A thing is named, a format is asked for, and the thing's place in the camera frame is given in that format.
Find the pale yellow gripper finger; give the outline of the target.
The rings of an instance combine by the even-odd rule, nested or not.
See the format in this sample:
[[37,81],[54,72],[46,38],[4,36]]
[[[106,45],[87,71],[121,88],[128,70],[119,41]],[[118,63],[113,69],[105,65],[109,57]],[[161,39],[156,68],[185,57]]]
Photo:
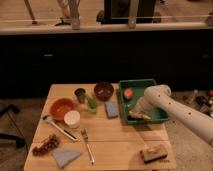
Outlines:
[[129,111],[129,116],[133,119],[142,119],[142,114],[138,112]]

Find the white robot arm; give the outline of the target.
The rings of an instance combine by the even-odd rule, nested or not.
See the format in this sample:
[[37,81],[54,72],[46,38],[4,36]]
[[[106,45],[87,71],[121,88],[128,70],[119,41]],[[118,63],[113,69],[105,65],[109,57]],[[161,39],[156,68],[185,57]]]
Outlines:
[[173,100],[171,89],[165,84],[147,87],[143,95],[130,109],[130,114],[136,117],[147,115],[155,107],[175,117],[213,147],[213,118]]

